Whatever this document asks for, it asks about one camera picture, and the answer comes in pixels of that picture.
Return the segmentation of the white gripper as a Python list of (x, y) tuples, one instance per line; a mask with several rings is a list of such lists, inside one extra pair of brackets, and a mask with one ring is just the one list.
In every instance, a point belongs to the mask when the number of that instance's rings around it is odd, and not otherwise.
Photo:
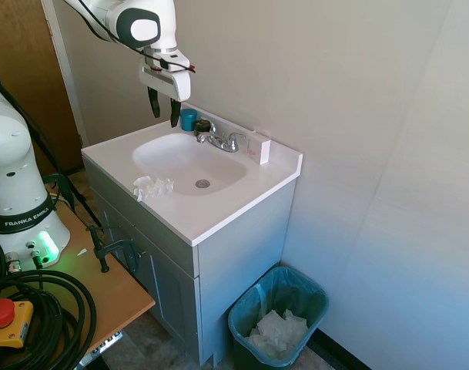
[(160, 117), (158, 92), (169, 96), (171, 127), (177, 127), (181, 102), (191, 96), (189, 60), (178, 49), (143, 49), (144, 60), (139, 63), (139, 80), (148, 86), (147, 93), (152, 114)]

